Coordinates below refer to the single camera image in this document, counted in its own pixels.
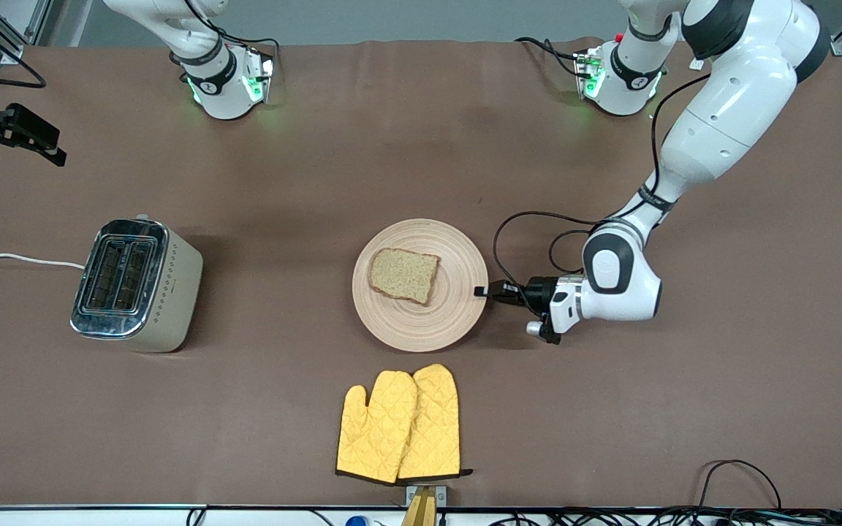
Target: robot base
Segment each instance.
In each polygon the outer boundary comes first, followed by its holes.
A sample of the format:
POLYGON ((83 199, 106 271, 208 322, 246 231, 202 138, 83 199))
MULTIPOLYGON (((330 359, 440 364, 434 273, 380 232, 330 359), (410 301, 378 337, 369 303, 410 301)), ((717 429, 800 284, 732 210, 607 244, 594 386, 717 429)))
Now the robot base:
POLYGON ((574 57, 574 67, 580 73, 587 73, 589 79, 577 77, 577 92, 581 99, 591 100, 599 109, 612 115, 625 116, 638 113, 651 97, 661 80, 661 73, 649 83, 651 88, 629 90, 625 81, 612 72, 610 56, 615 42, 609 41, 601 47, 593 47, 585 56, 574 57))
POLYGON ((274 59, 251 47, 227 44, 227 49, 236 56, 237 67, 219 94, 207 94, 188 80, 194 100, 210 117, 222 120, 237 119, 256 104, 268 103, 275 66, 274 59))

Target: yellow oven mitt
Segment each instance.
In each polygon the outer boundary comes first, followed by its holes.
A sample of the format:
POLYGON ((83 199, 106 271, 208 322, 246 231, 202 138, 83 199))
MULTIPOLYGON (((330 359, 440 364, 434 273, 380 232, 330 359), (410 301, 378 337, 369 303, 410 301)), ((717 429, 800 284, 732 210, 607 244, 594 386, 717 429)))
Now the yellow oven mitt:
POLYGON ((365 387, 350 387, 340 423, 337 475, 394 484, 416 405, 417 387, 401 370, 379 373, 371 400, 365 387))
POLYGON ((434 364, 414 373, 417 410, 408 451, 398 469, 398 485, 470 475, 460 469, 457 385, 447 367, 434 364))

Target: cream toaster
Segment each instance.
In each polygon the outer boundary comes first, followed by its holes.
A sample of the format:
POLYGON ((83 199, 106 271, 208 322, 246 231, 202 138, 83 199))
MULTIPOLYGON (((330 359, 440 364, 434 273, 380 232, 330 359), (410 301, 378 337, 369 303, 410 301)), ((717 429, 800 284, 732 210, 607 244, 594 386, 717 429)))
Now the cream toaster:
POLYGON ((167 353, 187 336, 203 257, 164 224, 117 219, 96 234, 70 326, 130 349, 167 353))

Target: brown paper sheet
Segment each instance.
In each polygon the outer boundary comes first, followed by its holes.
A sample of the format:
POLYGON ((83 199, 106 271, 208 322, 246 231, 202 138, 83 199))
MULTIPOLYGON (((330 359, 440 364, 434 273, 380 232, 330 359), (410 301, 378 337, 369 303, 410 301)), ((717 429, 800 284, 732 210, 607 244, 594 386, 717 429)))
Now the brown paper sheet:
MULTIPOLYGON (((283 106, 235 122, 202 113, 160 48, 30 49, 47 89, 0 87, 68 154, 57 169, 0 148, 0 251, 83 262, 100 226, 147 213, 206 260, 172 356, 84 340, 67 321, 79 273, 0 261, 0 503, 400 502, 333 475, 342 397, 440 362, 476 470, 449 483, 453 505, 692 503, 706 462, 742 457, 785 506, 842 506, 842 59, 655 232, 657 319, 589 321, 555 347, 525 334, 524 309, 491 305, 451 349, 408 355, 355 314, 364 244, 431 217, 488 253, 519 210, 611 212, 651 170, 654 104, 604 115, 519 44, 283 54, 283 106)), ((662 93, 695 76, 689 59, 672 54, 662 93)), ((565 227, 522 219, 501 256, 519 279, 554 275, 565 227)), ((708 503, 768 497, 729 469, 708 503)))

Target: plate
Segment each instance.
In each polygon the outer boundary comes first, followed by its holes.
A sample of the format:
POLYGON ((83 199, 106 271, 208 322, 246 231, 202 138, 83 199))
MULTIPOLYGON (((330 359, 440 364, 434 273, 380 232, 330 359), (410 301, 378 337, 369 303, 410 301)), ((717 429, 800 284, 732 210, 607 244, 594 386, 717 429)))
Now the plate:
POLYGON ((450 224, 408 219, 379 232, 365 246, 353 270, 353 303, 370 332, 389 346, 412 353, 450 346, 477 323, 484 297, 475 286, 487 286, 485 261, 477 246, 450 224), (400 248, 441 257, 427 305, 395 300, 372 290, 368 267, 384 248, 400 248))

